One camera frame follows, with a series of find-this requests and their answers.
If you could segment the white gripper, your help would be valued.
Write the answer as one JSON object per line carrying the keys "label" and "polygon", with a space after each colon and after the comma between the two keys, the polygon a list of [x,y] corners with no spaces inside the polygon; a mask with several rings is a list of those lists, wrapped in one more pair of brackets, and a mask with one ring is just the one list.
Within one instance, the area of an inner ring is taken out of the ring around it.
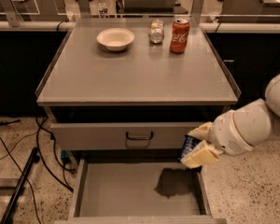
{"label": "white gripper", "polygon": [[231,156],[252,151],[253,147],[244,140],[235,126],[234,113],[234,110],[230,110],[218,116],[213,122],[206,122],[189,131],[189,136],[201,141],[181,162],[193,169],[219,161],[222,154],[220,150]]}

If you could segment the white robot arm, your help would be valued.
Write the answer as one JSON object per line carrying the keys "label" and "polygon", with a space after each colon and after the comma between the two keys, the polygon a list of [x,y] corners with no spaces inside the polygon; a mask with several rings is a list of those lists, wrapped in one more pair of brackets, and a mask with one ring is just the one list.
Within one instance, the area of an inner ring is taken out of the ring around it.
{"label": "white robot arm", "polygon": [[194,169],[217,162],[223,153],[246,153],[267,140],[280,140],[280,74],[269,82],[263,99],[190,131],[180,161]]}

